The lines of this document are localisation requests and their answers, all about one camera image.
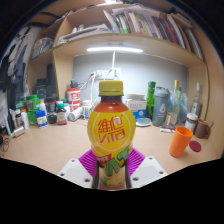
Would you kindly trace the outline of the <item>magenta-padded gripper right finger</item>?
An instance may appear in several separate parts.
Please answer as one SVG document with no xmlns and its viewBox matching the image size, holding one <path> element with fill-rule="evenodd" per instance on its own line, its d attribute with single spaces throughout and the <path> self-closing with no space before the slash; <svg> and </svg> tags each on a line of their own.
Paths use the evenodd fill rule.
<svg viewBox="0 0 224 224">
<path fill-rule="evenodd" d="M 167 176 L 167 172 L 153 156 L 145 157 L 133 148 L 127 158 L 126 187 L 128 189 L 140 188 Z"/>
</svg>

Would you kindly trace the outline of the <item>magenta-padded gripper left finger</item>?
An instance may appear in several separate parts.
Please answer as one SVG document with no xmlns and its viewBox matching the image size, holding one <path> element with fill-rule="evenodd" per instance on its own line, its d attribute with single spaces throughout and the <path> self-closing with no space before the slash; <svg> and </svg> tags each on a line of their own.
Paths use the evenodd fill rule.
<svg viewBox="0 0 224 224">
<path fill-rule="evenodd" d="M 97 189 L 99 165 L 95 155 L 89 150 L 78 159 L 70 159 L 58 176 L 81 187 Z"/>
</svg>

